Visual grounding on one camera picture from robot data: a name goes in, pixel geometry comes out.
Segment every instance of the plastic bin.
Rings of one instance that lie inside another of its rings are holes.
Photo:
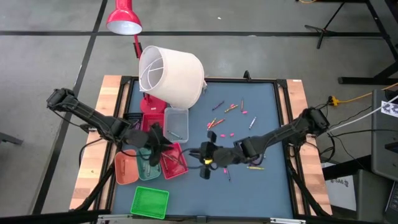
[[[160,127],[164,127],[164,114],[144,114],[142,116],[141,130],[145,132],[150,131],[150,127],[158,122]]]
[[[188,110],[166,108],[163,135],[171,142],[186,143],[188,141]]]
[[[171,145],[171,147],[173,147],[173,149],[162,152],[162,157],[160,158],[160,164],[162,166],[163,175],[166,180],[188,172],[187,162],[184,155],[181,155],[180,157],[180,162],[182,163],[182,165],[177,161],[171,160],[167,157],[169,156],[178,159],[178,156],[182,151],[180,144],[174,143]]]
[[[150,155],[150,150],[146,148],[140,148],[139,152],[143,156],[143,158],[147,159]],[[154,179],[158,176],[160,176],[161,171],[161,166],[160,164],[157,164],[156,166],[152,167],[149,165],[149,161],[143,160],[141,156],[137,156],[137,165],[138,165],[138,173],[139,173],[139,178],[141,180],[151,180]]]
[[[135,215],[164,219],[168,201],[168,191],[138,186],[130,212]]]
[[[124,150],[129,155],[136,155],[133,149]],[[120,185],[131,184],[138,180],[137,158],[118,152],[114,157],[116,182]]]

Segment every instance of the cable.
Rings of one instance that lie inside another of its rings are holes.
[[[390,88],[392,88],[392,87],[394,87],[394,86],[396,86],[396,85],[398,85],[398,83],[395,83],[395,84],[393,84],[393,85],[391,85],[391,86],[387,86],[387,87],[385,87],[385,88],[383,88],[383,89],[381,89],[381,90],[388,90],[388,89],[390,89]],[[367,96],[370,96],[370,95],[372,95],[372,92],[367,93],[367,94],[362,95],[362,96],[358,96],[358,97],[356,97],[356,98],[352,98],[352,99],[350,99],[350,100],[337,100],[337,99],[334,97],[333,101],[334,101],[334,105],[337,106],[339,103],[349,103],[349,102],[352,102],[352,101],[355,101],[355,100],[359,100],[359,99],[362,99],[362,98],[367,97]]]
[[[329,158],[325,159],[324,161],[321,161],[321,163],[329,162],[331,160],[331,158],[333,158],[333,156],[335,156],[335,153],[336,153],[336,142],[330,134],[328,134],[328,137],[331,141],[332,146],[325,149],[323,152],[320,152],[319,157],[321,158],[324,153],[329,152],[329,151],[331,151],[331,154],[330,154]]]
[[[85,145],[80,149],[80,152],[79,152],[79,167],[80,167],[80,165],[81,165],[81,156],[83,155],[83,150],[85,149],[85,147],[87,147],[87,146],[89,146],[89,145],[91,145],[91,144],[94,144],[94,143],[96,143],[96,142],[98,142],[98,141],[100,141],[100,140],[102,140],[102,139],[103,139],[103,138],[99,138],[99,139],[97,139],[97,140],[95,140],[95,141],[89,142],[89,143],[85,144]]]
[[[347,149],[345,148],[345,146],[344,146],[344,144],[343,144],[343,141],[342,141],[339,137],[334,136],[332,133],[331,133],[331,136],[332,136],[333,138],[337,138],[337,139],[340,141],[341,146],[343,146],[343,149],[344,149],[344,151],[346,151],[347,155],[349,155],[353,160],[355,160],[364,170],[367,170],[364,166],[362,166],[362,164],[361,164],[357,159],[355,159],[355,158],[347,151]]]
[[[201,165],[201,166],[198,166],[198,167],[190,167],[190,166],[185,166],[184,164],[182,164],[182,162],[181,162],[181,160],[180,160],[181,155],[182,155],[184,152],[187,152],[187,151],[192,150],[192,149],[193,149],[193,148],[182,150],[182,151],[180,152],[180,154],[178,155],[178,158],[177,158],[178,163],[179,163],[181,166],[186,167],[186,168],[188,168],[188,169],[200,169],[200,168],[204,167],[205,165]]]
[[[298,1],[300,1],[301,3],[304,3],[304,4],[310,4],[310,3],[314,3],[314,2],[316,2],[317,0],[311,0],[311,1],[303,1],[303,0],[298,0]]]
[[[391,103],[391,102],[393,102],[393,101],[396,100],[396,99],[398,99],[398,95],[397,95],[396,97],[394,97],[392,100],[388,101],[387,103]],[[327,133],[330,133],[331,131],[335,131],[335,130],[337,130],[337,129],[339,129],[339,128],[342,128],[342,127],[344,127],[344,126],[347,126],[347,125],[349,125],[349,124],[355,123],[355,122],[357,122],[357,121],[359,121],[359,120],[361,120],[361,119],[363,119],[363,118],[365,118],[365,117],[367,117],[367,116],[370,116],[370,115],[372,115],[373,113],[379,111],[381,108],[382,108],[382,106],[380,106],[379,108],[375,109],[374,111],[372,111],[372,112],[370,112],[370,113],[368,113],[368,114],[366,114],[366,115],[364,115],[364,116],[362,116],[362,117],[360,117],[360,118],[358,118],[358,119],[355,119],[355,120],[350,121],[350,122],[348,122],[348,123],[342,124],[342,125],[337,126],[337,127],[333,128],[333,129],[329,129],[329,130],[327,131]]]
[[[347,132],[347,133],[341,133],[341,134],[337,134],[337,135],[334,135],[334,136],[338,137],[338,136],[343,136],[343,135],[346,135],[346,134],[363,133],[363,132],[367,132],[367,131],[392,131],[392,132],[398,132],[398,130],[392,130],[392,129],[365,129],[365,130],[360,130],[360,131],[350,131],[350,132]]]
[[[349,118],[344,119],[344,120],[340,121],[339,123],[330,126],[329,129],[332,128],[332,127],[334,127],[334,126],[337,126],[337,125],[339,125],[339,124],[341,124],[341,123],[343,123],[343,122],[345,122],[345,121],[348,121],[348,120],[351,119],[351,118],[354,118],[355,116],[359,115],[359,114],[362,113],[363,111],[367,111],[367,110],[370,109],[371,107],[372,107],[372,106],[369,106],[369,107],[367,107],[366,109],[363,109],[363,110],[361,110],[360,112],[356,113],[355,115],[352,115],[352,116],[350,116]]]
[[[58,114],[58,113],[55,112],[55,111],[53,111],[53,112],[54,112],[58,117],[62,118],[64,121],[66,121],[66,122],[68,122],[68,123],[70,123],[70,124],[72,124],[72,125],[74,125],[74,126],[80,128],[80,125],[77,125],[77,124],[75,124],[75,123],[73,123],[73,122],[71,122],[71,121],[68,121],[66,118],[64,118],[63,116],[61,116],[60,114]]]

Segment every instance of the white label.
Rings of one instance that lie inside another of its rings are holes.
[[[381,112],[398,118],[398,105],[381,101]]]

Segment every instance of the gray floor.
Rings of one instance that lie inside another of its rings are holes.
[[[398,25],[384,1],[373,0],[381,21],[398,43]],[[100,0],[6,1],[0,7],[0,30],[93,29]],[[109,0],[100,30],[114,7]],[[294,0],[137,0],[134,10],[145,31],[292,31],[305,32],[304,24],[324,26],[337,3],[299,4]],[[377,31],[364,4],[346,4],[330,25],[335,31]],[[47,165],[60,119],[45,108],[52,89],[72,88],[89,37],[0,36],[0,131],[24,140],[22,146],[0,144],[0,216],[30,213]],[[343,86],[339,76],[371,77],[393,62],[382,39],[325,39],[320,50],[316,38],[297,37],[140,37],[143,47],[191,52],[202,62],[208,77],[241,77],[249,70],[255,78],[302,79],[309,105],[329,95],[344,100],[380,86]],[[81,86],[79,99],[95,106],[103,75],[137,75],[132,37],[98,37]],[[336,123],[370,105],[370,98],[330,108]],[[345,131],[370,127],[370,120]],[[86,134],[70,127],[43,212],[66,211],[76,174],[78,151]],[[370,153],[368,133],[344,136],[354,157]],[[321,149],[330,146],[318,139]],[[337,144],[334,160],[350,157]]]

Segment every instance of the marker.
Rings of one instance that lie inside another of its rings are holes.
[[[224,103],[224,100],[223,100],[221,103],[217,104],[217,106],[213,107],[213,109],[211,109],[211,110],[213,111],[213,110],[217,109],[217,108],[220,107],[223,103]]]
[[[210,123],[210,125],[207,127],[207,131],[210,130],[210,128],[212,128],[211,126],[214,124],[214,122],[216,121],[217,118],[213,119],[213,121]]]
[[[246,167],[246,168],[248,168],[248,169],[264,170],[263,167],[255,167],[255,166],[248,166],[248,167]]]
[[[217,121],[215,124],[212,125],[212,128],[214,128],[215,126],[219,125],[223,121],[225,121],[225,119],[221,119],[221,120]]]
[[[254,117],[254,119],[251,121],[251,124],[250,124],[250,126],[249,126],[249,129],[251,129],[251,127],[253,126],[254,122],[256,121],[256,118],[257,118],[257,117]]]
[[[228,169],[224,168],[224,174],[228,177],[228,181],[231,181],[231,176],[229,175]]]
[[[238,105],[234,105],[234,106],[228,108],[227,110],[225,110],[224,113],[227,113],[227,112],[229,112],[230,110],[235,109],[235,108],[237,108],[237,107],[238,107]]]
[[[178,134],[175,134],[174,132],[171,132],[169,130],[167,130],[167,132],[182,140],[182,138]]]

